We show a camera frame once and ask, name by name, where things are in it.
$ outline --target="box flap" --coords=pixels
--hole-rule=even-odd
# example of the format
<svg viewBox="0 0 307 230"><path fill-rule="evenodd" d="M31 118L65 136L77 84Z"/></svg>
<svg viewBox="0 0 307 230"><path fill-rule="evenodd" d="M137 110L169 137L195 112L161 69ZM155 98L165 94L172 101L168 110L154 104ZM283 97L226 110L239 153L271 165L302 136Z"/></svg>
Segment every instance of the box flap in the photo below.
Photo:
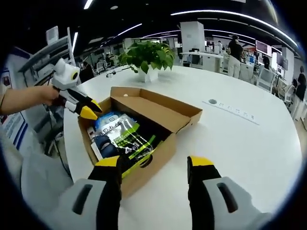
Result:
<svg viewBox="0 0 307 230"><path fill-rule="evenodd" d="M202 111L190 104L144 89L141 89L140 96L188 117L198 115Z"/></svg>
<svg viewBox="0 0 307 230"><path fill-rule="evenodd" d="M157 103L151 102L145 98L137 96L114 96L112 98L134 110L135 112L162 125L173 133L177 133L190 121L189 117Z"/></svg>

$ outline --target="table surface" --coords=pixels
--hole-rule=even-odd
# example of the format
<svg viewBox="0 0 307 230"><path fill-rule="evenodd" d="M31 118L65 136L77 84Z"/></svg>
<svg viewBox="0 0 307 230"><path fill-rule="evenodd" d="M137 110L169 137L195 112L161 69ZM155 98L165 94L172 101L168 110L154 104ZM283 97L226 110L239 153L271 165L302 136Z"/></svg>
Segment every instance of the table surface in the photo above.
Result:
<svg viewBox="0 0 307 230"><path fill-rule="evenodd" d="M203 53L203 52L183 52L183 55L200 55L200 56L209 56L213 58L224 58L223 55L219 54L211 54L211 53Z"/></svg>
<svg viewBox="0 0 307 230"><path fill-rule="evenodd" d="M212 160L221 176L248 191L253 205L262 212L276 211L291 191L302 153L291 116L277 97L239 79L180 66L160 71L159 79L152 83L141 83L138 74L127 69L112 78L101 74L79 88L102 101L112 86L145 88L203 109L199 123L178 134L175 156L143 188L122 200L119 229L191 229L189 155ZM253 114L259 125L202 102L209 99ZM67 109L64 137L73 180L87 178L93 166L77 115Z"/></svg>

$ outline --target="white wall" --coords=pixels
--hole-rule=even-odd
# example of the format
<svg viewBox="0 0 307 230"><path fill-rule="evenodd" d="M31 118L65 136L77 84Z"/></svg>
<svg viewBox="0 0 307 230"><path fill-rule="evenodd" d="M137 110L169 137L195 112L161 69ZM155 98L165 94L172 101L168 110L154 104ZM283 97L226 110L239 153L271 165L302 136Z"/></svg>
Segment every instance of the white wall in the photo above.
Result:
<svg viewBox="0 0 307 230"><path fill-rule="evenodd" d="M199 22L182 22L180 23L182 50L188 52L193 48L205 51L205 35L203 32L203 24Z"/></svg>
<svg viewBox="0 0 307 230"><path fill-rule="evenodd" d="M168 38L168 43L169 43L169 47L170 47L171 49L174 49L174 48L175 48L175 41L174 41L174 38L173 38L173 37Z"/></svg>
<svg viewBox="0 0 307 230"><path fill-rule="evenodd" d="M294 53L286 47L282 47L282 52L283 57L288 60L288 70L285 70L284 78L288 84L291 84L294 76Z"/></svg>

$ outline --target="power outlet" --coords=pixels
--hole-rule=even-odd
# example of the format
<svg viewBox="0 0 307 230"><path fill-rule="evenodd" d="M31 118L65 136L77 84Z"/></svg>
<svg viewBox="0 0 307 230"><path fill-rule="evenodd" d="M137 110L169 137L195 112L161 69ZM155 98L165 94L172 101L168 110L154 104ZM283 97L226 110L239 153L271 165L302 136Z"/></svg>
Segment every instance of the power outlet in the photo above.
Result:
<svg viewBox="0 0 307 230"><path fill-rule="evenodd" d="M237 108L233 108L231 105L227 105L224 104L223 102L218 102L214 99L210 99L208 101L202 101L205 104L211 105L213 107L219 108L219 109L223 109L229 113L232 113L234 115L237 115L245 120L248 120L252 123L255 123L256 125L259 125L259 123L256 122L255 116L254 115L250 115L249 113L242 111L240 109Z"/></svg>

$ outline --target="shelf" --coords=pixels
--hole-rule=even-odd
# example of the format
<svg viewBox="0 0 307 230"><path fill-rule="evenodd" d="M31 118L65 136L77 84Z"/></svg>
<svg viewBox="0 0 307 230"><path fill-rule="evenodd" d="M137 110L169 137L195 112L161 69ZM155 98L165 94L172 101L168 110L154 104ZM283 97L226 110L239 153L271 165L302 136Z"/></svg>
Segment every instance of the shelf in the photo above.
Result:
<svg viewBox="0 0 307 230"><path fill-rule="evenodd" d="M43 67L45 67L46 65L59 60L62 56L69 54L69 49L65 49L62 52L59 52L58 54L52 56L50 59L44 61L42 64L39 64L37 66L33 66L33 69L35 71L40 71Z"/></svg>
<svg viewBox="0 0 307 230"><path fill-rule="evenodd" d="M36 54L31 56L28 61L18 70L18 72L25 72L28 69L30 69L35 63L37 63L39 60L47 56L48 54L56 51L57 49L60 49L64 46L68 45L68 36L65 36L63 38L60 38L58 41L42 48L39 50Z"/></svg>
<svg viewBox="0 0 307 230"><path fill-rule="evenodd" d="M37 85L43 85L43 84L45 84L45 83L49 80L49 78L50 78L50 79L53 78L52 73L50 73L50 74L48 74L48 75L46 75L46 76L43 76L43 77L39 78L39 79L34 83L34 85L35 85L35 86L37 86Z"/></svg>

